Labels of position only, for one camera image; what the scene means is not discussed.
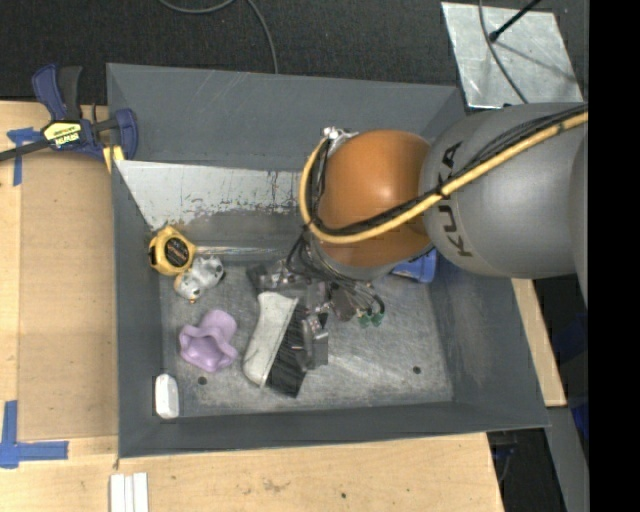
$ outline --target cable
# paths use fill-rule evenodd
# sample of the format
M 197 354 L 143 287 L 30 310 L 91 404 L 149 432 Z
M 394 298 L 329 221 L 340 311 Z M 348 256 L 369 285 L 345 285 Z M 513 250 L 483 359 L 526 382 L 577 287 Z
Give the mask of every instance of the cable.
M 510 145 L 514 144 L 515 142 L 518 142 L 520 140 L 527 138 L 530 135 L 533 135 L 534 133 L 536 133 L 536 131 L 542 130 L 544 128 L 548 128 L 558 122 L 564 121 L 574 114 L 586 112 L 587 108 L 588 106 L 585 103 L 577 107 L 564 110 L 562 112 L 535 118 L 530 121 L 525 121 L 524 123 L 521 123 L 517 126 L 514 126 L 513 128 L 510 128 L 506 132 L 501 133 L 500 135 L 498 135 L 497 137 L 489 141 L 487 144 L 485 144 L 485 146 L 481 148 L 475 154 L 475 156 L 471 158 L 471 160 L 469 160 L 455 174 L 451 175 L 450 178 L 455 178 L 460 176 L 461 174 L 464 174 L 475 165 L 478 165 L 483 161 L 488 160 L 490 157 L 497 155 L 499 152 L 508 148 Z M 438 192 L 439 192 L 439 189 L 436 187 L 432 190 L 429 190 L 423 193 L 418 197 L 405 201 L 404 203 L 394 206 L 389 210 L 385 210 L 384 212 L 378 215 L 375 215 L 374 217 L 371 217 L 364 221 L 359 221 L 353 224 L 349 224 L 348 226 L 344 226 L 341 228 L 332 229 L 332 228 L 323 226 L 322 222 L 316 216 L 313 216 L 313 221 L 314 223 L 318 224 L 318 226 L 320 226 L 326 233 L 330 235 L 354 234 L 354 233 L 363 231 L 365 229 L 373 228 L 381 224 L 384 224 L 385 222 L 392 219 L 393 217 L 408 211 L 409 209 L 411 209 L 412 207 L 414 207 L 415 205 L 419 204 L 421 201 L 426 199 L 428 196 L 436 194 Z
M 478 163 L 472 168 L 464 171 L 463 173 L 456 174 L 452 178 L 448 179 L 444 183 L 442 183 L 438 188 L 430 191 L 424 199 L 420 200 L 413 207 L 408 209 L 407 211 L 402 212 L 399 215 L 396 215 L 392 219 L 380 224 L 378 226 L 364 229 L 357 233 L 346 234 L 346 235 L 335 235 L 326 230 L 321 229 L 317 224 L 313 222 L 309 214 L 309 210 L 307 208 L 307 197 L 306 197 L 306 187 L 307 180 L 309 178 L 309 173 L 311 167 L 313 166 L 315 159 L 318 156 L 318 153 L 324 147 L 324 143 L 326 142 L 326 138 L 323 138 L 320 143 L 316 146 L 316 148 L 311 153 L 309 160 L 302 170 L 302 176 L 300 178 L 300 188 L 299 188 L 299 206 L 300 213 L 302 215 L 302 219 L 309 228 L 309 230 L 321 241 L 329 242 L 333 244 L 350 244 L 361 242 L 363 240 L 368 240 L 370 238 L 382 235 L 387 231 L 392 229 L 396 229 L 400 227 L 405 222 L 413 219 L 414 217 L 424 213 L 426 210 L 435 205 L 438 201 L 449 197 L 453 192 L 470 183 L 471 181 L 479 178 L 483 174 L 486 174 L 490 170 L 498 167 L 503 164 L 507 160 L 517 156 L 530 149 L 533 146 L 536 146 L 551 137 L 554 137 L 558 133 L 570 130 L 571 128 L 575 128 L 576 126 L 580 126 L 583 123 L 586 123 L 589 119 L 588 112 L 583 112 L 577 115 L 574 115 L 568 119 L 560 121 L 552 126 L 544 128 L 542 130 L 536 131 L 534 134 L 520 139 L 514 142 L 512 145 L 508 146 L 506 149 L 503 149 L 498 154 L 488 158 L 487 160 Z
M 262 16 L 260 9 L 256 6 L 253 0 L 247 0 L 249 6 L 253 9 L 253 12 L 258 17 L 258 21 L 260 25 L 262 25 L 262 30 L 264 31 L 264 35 L 267 36 L 267 42 L 269 43 L 269 50 L 271 51 L 271 60 L 273 61 L 273 72 L 277 75 L 280 73 L 278 69 L 278 57 L 276 56 L 276 47 L 273 44 L 273 39 L 271 38 L 271 33 L 269 32 L 269 27 L 267 26 L 267 22 Z
M 500 60 L 500 58 L 498 57 L 498 54 L 496 53 L 495 49 L 493 48 L 493 43 L 489 39 L 489 33 L 487 32 L 487 26 L 485 25 L 485 21 L 484 21 L 484 6 L 482 5 L 482 0 L 478 0 L 478 13 L 480 14 L 480 25 L 482 27 L 482 35 L 484 36 L 484 40 L 487 43 L 487 47 L 489 48 L 489 51 L 491 52 L 491 55 L 493 56 L 493 60 L 495 60 L 496 64 L 500 68 L 500 71 L 502 71 L 502 74 L 507 79 L 507 82 L 509 82 L 509 85 L 511 86 L 513 91 L 518 95 L 518 97 L 520 98 L 522 103 L 529 103 L 529 101 L 527 100 L 525 95 L 522 94 L 522 91 L 520 90 L 520 88 L 511 79 L 511 77 L 509 76 L 509 73 L 507 73 L 507 70 L 505 69 L 504 65 L 502 64 L 502 61 Z
M 160 2 L 162 5 L 164 5 L 168 9 L 171 9 L 172 11 L 175 11 L 175 12 L 179 12 L 181 14 L 211 14 L 212 12 L 217 12 L 217 11 L 220 11 L 221 9 L 224 9 L 225 7 L 230 6 L 232 3 L 236 2 L 236 0 L 226 0 L 220 4 L 214 5 L 212 7 L 205 7 L 202 9 L 190 9 L 186 7 L 180 7 L 170 3 L 168 0 L 158 0 L 158 2 Z M 249 7 L 251 7 L 251 10 L 253 10 L 254 14 L 258 18 L 258 21 L 260 22 L 260 26 L 262 27 L 264 35 L 267 37 L 267 42 L 269 43 L 269 51 L 271 52 L 271 60 L 273 61 L 273 72 L 277 75 L 280 73 L 280 70 L 278 67 L 278 57 L 276 55 L 276 47 L 273 44 L 271 32 L 269 31 L 269 26 L 267 25 L 267 22 L 264 19 L 264 16 L 260 12 L 260 9 L 258 9 L 258 6 L 255 4 L 255 2 L 253 0 L 246 0 L 246 2 L 249 4 Z
M 172 11 L 176 11 L 181 14 L 209 14 L 209 13 L 224 9 L 225 7 L 231 5 L 235 1 L 236 0 L 226 0 L 225 2 L 222 2 L 221 4 L 218 4 L 218 5 L 214 5 L 213 7 L 204 7 L 202 9 L 189 9 L 188 7 L 180 7 L 178 5 L 173 5 L 172 3 L 169 3 L 167 0 L 158 0 L 158 2 L 160 2 L 165 7 L 168 7 Z

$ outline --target blue clamp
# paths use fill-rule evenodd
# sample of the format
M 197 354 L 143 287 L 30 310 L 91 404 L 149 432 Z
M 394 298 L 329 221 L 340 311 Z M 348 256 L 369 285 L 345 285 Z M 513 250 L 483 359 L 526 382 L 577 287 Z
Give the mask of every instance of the blue clamp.
M 39 131 L 33 128 L 19 128 L 17 130 L 9 130 L 7 137 L 13 142 L 16 147 L 22 146 L 25 142 L 36 142 L 42 140 L 42 135 Z M 16 156 L 13 163 L 13 186 L 17 187 L 22 183 L 22 156 Z
M 138 128 L 131 109 L 120 109 L 114 117 L 99 123 L 82 119 L 77 103 L 81 72 L 80 66 L 58 69 L 55 64 L 49 64 L 33 75 L 31 82 L 36 98 L 49 111 L 51 122 L 42 128 L 39 140 L 0 152 L 0 162 L 44 148 L 73 151 L 104 162 L 105 146 L 100 142 L 98 133 L 114 128 L 119 129 L 120 140 L 117 143 L 125 158 L 134 157 L 138 148 Z
M 420 283 L 430 283 L 436 275 L 436 255 L 437 251 L 431 249 L 424 256 L 396 265 L 391 273 Z
M 20 462 L 33 460 L 64 460 L 68 458 L 69 441 L 17 442 L 17 424 L 18 402 L 16 400 L 5 402 L 2 443 L 0 443 L 1 468 L 15 469 L 20 465 Z

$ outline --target robotic arm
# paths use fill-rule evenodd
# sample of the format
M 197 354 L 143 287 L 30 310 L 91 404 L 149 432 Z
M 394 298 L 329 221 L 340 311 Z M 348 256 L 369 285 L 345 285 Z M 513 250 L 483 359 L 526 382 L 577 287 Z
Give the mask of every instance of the robotic arm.
M 327 130 L 300 210 L 317 267 L 371 281 L 432 247 L 465 270 L 577 272 L 587 299 L 584 104 L 474 114 L 433 144 L 402 131 Z

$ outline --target wooden table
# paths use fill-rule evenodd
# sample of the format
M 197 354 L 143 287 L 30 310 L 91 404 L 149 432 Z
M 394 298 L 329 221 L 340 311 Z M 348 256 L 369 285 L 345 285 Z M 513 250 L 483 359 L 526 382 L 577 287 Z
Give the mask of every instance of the wooden table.
M 103 108 L 99 115 L 105 115 Z M 0 102 L 0 150 L 12 147 L 4 135 L 7 130 L 39 128 L 47 121 L 48 113 L 37 103 Z M 100 383 L 114 385 L 113 375 L 101 374 L 102 367 L 91 367 L 91 373 L 87 373 L 78 362 L 80 369 L 76 370 L 67 361 L 67 371 L 50 372 L 48 378 L 47 365 L 54 364 L 57 354 L 64 351 L 64 336 L 53 336 L 44 361 L 31 357 L 30 345 L 21 346 L 21 340 L 27 339 L 29 333 L 25 332 L 27 319 L 21 319 L 20 304 L 25 304 L 38 288 L 37 283 L 33 292 L 20 287 L 21 268 L 24 273 L 25 265 L 33 265 L 31 260 L 21 265 L 21 233 L 24 243 L 26 229 L 24 222 L 21 224 L 23 187 L 29 187 L 29 176 L 39 169 L 63 176 L 77 166 L 100 165 L 78 155 L 45 150 L 25 157 L 25 183 L 13 187 L 13 162 L 0 164 L 0 402 L 19 398 L 19 415 L 23 411 L 25 421 L 29 420 L 28 425 L 19 425 L 19 435 L 28 433 L 29 440 L 47 437 L 39 432 L 51 432 L 49 427 L 56 418 L 59 423 L 54 426 L 72 425 L 78 427 L 77 432 L 82 433 L 83 428 L 93 432 L 70 439 L 68 460 L 29 462 L 16 470 L 0 469 L 0 511 L 106 511 L 109 476 L 134 472 L 148 473 L 152 512 L 504 510 L 484 434 L 118 460 L 115 422 L 109 416 L 113 407 L 98 414 L 83 403 L 87 400 L 87 386 L 95 387 L 94 394 L 100 393 Z M 50 216 L 45 217 L 53 222 L 58 192 L 50 193 L 56 199 L 48 206 Z M 87 215 L 86 211 L 77 213 Z M 68 227 L 63 230 L 63 238 L 83 236 Z M 57 234 L 54 228 L 49 233 L 50 237 Z M 514 289 L 545 401 L 548 406 L 566 405 L 532 283 L 514 281 Z M 78 315 L 85 311 L 83 307 L 68 313 L 76 314 L 73 322 L 82 321 Z M 109 364 L 105 368 L 113 371 Z M 41 392 L 39 396 L 34 397 L 34 390 Z M 113 389 L 105 393 L 113 394 Z M 77 432 L 62 438 L 77 436 Z

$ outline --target yellow tape measure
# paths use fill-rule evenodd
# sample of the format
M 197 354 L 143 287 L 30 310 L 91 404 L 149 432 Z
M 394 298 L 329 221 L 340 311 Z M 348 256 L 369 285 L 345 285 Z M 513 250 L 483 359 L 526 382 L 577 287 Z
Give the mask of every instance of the yellow tape measure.
M 165 276 L 176 276 L 191 267 L 196 246 L 170 226 L 149 242 L 149 263 Z

